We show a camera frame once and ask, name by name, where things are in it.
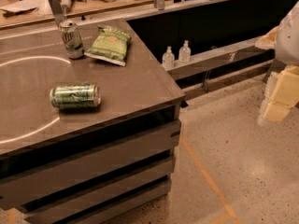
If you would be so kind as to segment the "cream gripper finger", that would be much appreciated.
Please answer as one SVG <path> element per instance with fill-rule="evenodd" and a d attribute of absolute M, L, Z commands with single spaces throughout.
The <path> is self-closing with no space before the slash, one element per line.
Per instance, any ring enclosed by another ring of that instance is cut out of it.
<path fill-rule="evenodd" d="M 256 42 L 255 47 L 258 49 L 274 49 L 276 45 L 276 36 L 278 27 L 271 29 L 266 35 L 261 36 Z"/>
<path fill-rule="evenodd" d="M 288 66 L 280 73 L 272 72 L 267 80 L 262 118 L 283 121 L 299 103 L 299 67 Z"/>

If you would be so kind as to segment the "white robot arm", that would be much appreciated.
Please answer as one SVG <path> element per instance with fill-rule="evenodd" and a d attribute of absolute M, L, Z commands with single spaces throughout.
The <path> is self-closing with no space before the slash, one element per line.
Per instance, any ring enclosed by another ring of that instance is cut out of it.
<path fill-rule="evenodd" d="M 273 49 L 275 59 L 286 65 L 281 72 L 270 73 L 259 114 L 260 124 L 281 122 L 299 103 L 299 2 L 255 47 Z"/>

